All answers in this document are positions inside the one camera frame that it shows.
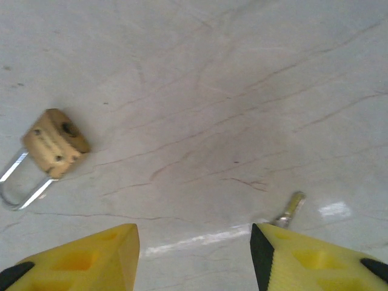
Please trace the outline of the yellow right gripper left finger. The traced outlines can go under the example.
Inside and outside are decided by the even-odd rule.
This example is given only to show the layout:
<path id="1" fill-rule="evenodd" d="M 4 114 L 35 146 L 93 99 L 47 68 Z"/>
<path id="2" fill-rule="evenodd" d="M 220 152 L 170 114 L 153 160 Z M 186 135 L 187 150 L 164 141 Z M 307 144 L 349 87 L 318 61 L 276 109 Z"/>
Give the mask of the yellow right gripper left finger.
<path id="1" fill-rule="evenodd" d="M 121 224 L 24 258 L 1 271 L 1 290 L 133 290 L 136 224 Z"/>

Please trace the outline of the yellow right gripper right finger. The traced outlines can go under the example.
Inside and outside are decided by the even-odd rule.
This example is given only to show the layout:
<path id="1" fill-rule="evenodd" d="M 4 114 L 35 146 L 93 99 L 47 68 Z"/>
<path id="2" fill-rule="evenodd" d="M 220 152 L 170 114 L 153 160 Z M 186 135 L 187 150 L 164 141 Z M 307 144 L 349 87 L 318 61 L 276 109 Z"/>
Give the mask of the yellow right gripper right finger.
<path id="1" fill-rule="evenodd" d="M 270 224 L 253 224 L 250 251 L 260 290 L 387 290 L 387 264 Z"/>

